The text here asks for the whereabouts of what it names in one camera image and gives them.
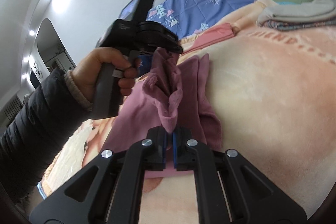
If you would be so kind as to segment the black jacket left forearm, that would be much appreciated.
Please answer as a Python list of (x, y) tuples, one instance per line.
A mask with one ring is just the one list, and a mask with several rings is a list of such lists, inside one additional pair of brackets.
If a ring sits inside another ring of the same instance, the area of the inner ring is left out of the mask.
[(1, 136), (1, 184), (12, 201), (29, 195), (90, 110), (70, 71), (38, 86)]

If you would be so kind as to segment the person's left hand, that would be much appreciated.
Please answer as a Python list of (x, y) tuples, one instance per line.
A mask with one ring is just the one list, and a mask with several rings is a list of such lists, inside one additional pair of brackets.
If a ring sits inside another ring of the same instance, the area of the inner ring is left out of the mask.
[(95, 48), (72, 71), (72, 79), (83, 96), (95, 101), (96, 88), (101, 84), (117, 84), (120, 94), (128, 96), (137, 78), (139, 60), (131, 64), (114, 48)]

